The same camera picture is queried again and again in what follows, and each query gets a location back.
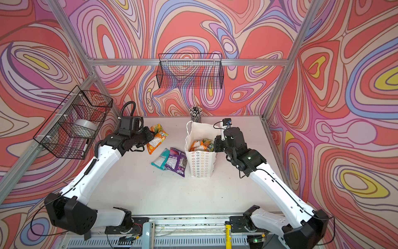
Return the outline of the orange snack packet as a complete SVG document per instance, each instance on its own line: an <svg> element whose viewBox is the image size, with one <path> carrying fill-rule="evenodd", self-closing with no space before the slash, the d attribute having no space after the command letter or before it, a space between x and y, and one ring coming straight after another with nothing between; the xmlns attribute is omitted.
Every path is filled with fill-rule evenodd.
<svg viewBox="0 0 398 249"><path fill-rule="evenodd" d="M150 131L154 134L154 138L147 144L147 150L152 155L169 134L163 129L160 123L152 126Z"/></svg>
<svg viewBox="0 0 398 249"><path fill-rule="evenodd" d="M204 151L204 152L213 152L214 151L214 142L209 139L202 139L194 141L191 144L189 152L192 151Z"/></svg>

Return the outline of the teal snack packet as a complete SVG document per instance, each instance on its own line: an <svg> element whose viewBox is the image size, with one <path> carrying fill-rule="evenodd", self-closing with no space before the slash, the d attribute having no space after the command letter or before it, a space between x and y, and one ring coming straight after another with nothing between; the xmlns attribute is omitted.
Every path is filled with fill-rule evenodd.
<svg viewBox="0 0 398 249"><path fill-rule="evenodd" d="M158 168L158 169L161 169L161 170L163 170L163 171L167 170L167 168L166 168L165 165L166 165L166 163L167 163L167 160L168 160L168 158L169 158L169 155L170 155L170 150L166 148L166 149L160 154L160 156L158 156L158 157L151 163L151 165L154 166L154 167L156 167L156 168Z"/></svg>

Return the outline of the white patterned paper bag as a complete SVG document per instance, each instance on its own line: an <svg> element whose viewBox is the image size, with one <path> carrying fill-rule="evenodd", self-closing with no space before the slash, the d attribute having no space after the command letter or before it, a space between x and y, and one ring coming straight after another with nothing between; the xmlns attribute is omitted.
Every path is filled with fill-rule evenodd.
<svg viewBox="0 0 398 249"><path fill-rule="evenodd" d="M191 176L196 178L210 178L215 168L217 153L192 151L189 152L194 141L209 139L215 140L221 134L219 127L206 123L189 121L186 125L187 137L185 139L184 151L188 160Z"/></svg>

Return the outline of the purple snack packet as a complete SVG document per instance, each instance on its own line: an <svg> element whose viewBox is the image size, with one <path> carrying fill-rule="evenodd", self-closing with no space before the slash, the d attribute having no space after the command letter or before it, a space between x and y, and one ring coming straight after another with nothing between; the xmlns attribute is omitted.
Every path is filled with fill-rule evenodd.
<svg viewBox="0 0 398 249"><path fill-rule="evenodd" d="M187 166L187 157L185 152L177 148L171 147L165 167L168 170L171 170L176 174L185 177L186 166Z"/></svg>

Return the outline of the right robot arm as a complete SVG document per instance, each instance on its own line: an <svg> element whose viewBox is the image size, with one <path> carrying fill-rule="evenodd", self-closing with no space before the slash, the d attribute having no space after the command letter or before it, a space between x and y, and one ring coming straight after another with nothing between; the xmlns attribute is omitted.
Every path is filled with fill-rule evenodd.
<svg viewBox="0 0 398 249"><path fill-rule="evenodd" d="M312 249L324 238L331 219L322 209L314 210L298 197L274 172L266 159L248 148L238 127L223 124L216 136L214 150L224 152L226 160L258 184L277 204L283 215L276 215L253 205L243 214L243 227L248 231L266 230L277 235L287 249Z"/></svg>

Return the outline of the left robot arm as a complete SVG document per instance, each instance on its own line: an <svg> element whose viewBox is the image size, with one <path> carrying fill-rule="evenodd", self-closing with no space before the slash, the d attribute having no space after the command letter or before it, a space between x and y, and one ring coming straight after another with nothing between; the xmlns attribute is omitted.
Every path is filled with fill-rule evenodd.
<svg viewBox="0 0 398 249"><path fill-rule="evenodd" d="M143 152L154 132L143 127L138 133L110 134L95 145L94 156L82 171L58 194L50 193L44 205L53 226L84 235L97 227L119 233L133 228L132 212L113 207L98 210L88 206L91 195L112 166L127 152Z"/></svg>

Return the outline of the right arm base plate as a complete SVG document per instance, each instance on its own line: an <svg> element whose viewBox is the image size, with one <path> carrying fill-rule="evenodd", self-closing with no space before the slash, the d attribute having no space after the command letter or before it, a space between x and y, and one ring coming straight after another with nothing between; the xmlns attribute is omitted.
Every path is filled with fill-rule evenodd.
<svg viewBox="0 0 398 249"><path fill-rule="evenodd" d="M254 225L249 217L246 216L230 216L229 223L232 226L233 233L265 233L268 234L269 231L265 229L258 228Z"/></svg>

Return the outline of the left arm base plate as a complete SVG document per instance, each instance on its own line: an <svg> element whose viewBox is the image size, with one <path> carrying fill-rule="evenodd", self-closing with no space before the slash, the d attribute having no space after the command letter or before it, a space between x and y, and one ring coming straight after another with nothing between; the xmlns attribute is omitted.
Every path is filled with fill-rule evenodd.
<svg viewBox="0 0 398 249"><path fill-rule="evenodd" d="M119 226L107 226L105 234L142 234L144 223L149 222L148 217L132 217L130 222Z"/></svg>

